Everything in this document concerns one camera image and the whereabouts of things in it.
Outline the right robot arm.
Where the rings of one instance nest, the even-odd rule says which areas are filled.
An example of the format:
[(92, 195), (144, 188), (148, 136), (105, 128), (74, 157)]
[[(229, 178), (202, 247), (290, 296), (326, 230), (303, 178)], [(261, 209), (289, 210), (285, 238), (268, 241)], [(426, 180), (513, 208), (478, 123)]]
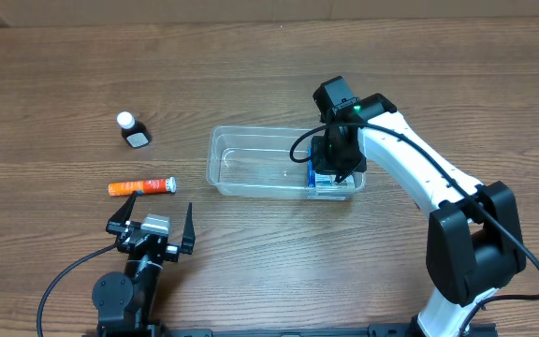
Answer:
[(504, 183), (485, 185), (437, 154), (385, 96), (316, 93), (320, 126), (220, 125), (207, 179), (222, 195), (346, 200), (369, 163), (385, 170), (429, 221), (426, 264), (434, 289), (409, 323), (374, 324), (373, 336), (493, 336), (476, 312), (523, 271), (517, 204)]

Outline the orange tablet tube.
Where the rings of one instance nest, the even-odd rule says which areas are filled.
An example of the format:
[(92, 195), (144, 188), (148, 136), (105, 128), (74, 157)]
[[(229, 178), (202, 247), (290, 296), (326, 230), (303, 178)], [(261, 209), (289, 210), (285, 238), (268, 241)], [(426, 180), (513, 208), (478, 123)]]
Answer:
[(112, 197), (128, 196), (133, 192), (140, 195), (151, 194), (174, 194), (177, 191), (177, 183), (174, 177), (166, 179), (142, 180), (133, 182), (110, 183), (108, 193)]

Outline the dark bottle white cap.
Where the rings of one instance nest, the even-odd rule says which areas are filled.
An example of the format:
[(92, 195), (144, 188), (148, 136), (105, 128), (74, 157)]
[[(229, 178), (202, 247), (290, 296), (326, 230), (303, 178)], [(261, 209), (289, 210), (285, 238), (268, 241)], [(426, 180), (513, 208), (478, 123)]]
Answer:
[(116, 121), (122, 129), (122, 137), (130, 147), (137, 149), (151, 143), (152, 136), (146, 126), (129, 111), (120, 112), (116, 117)]

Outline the white and blue box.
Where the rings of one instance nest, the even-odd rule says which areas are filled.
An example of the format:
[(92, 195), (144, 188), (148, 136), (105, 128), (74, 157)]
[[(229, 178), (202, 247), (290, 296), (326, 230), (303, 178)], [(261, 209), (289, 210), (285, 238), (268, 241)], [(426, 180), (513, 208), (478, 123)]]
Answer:
[(352, 190), (356, 187), (353, 175), (337, 183), (338, 175), (330, 171), (330, 167), (327, 165), (324, 157), (320, 153), (317, 153), (312, 146), (309, 147), (309, 155), (311, 159), (308, 162), (307, 185), (310, 188)]

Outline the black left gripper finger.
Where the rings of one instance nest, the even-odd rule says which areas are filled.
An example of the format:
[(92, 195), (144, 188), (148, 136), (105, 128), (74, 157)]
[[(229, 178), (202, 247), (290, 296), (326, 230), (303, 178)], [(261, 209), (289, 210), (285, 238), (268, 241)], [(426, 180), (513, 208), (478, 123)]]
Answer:
[(193, 223), (193, 204), (192, 203), (189, 203), (188, 205), (183, 234), (182, 234), (182, 241), (183, 242), (196, 241), (196, 233), (194, 230), (194, 223)]
[(109, 219), (110, 224), (124, 224), (129, 220), (133, 211), (135, 201), (138, 197), (137, 192), (133, 192), (123, 206)]

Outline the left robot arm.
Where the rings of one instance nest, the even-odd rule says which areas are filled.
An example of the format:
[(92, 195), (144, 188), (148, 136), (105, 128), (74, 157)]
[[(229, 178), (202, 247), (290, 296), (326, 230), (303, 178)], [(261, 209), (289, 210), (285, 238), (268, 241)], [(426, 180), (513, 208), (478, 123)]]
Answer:
[(126, 254), (127, 260), (123, 271), (109, 272), (94, 285), (98, 336), (166, 336), (167, 328), (151, 319), (163, 264), (194, 250), (191, 208), (186, 212), (182, 241), (172, 244), (169, 218), (150, 213), (141, 222), (130, 219), (137, 196), (132, 193), (107, 222), (106, 231), (116, 237), (115, 249)]

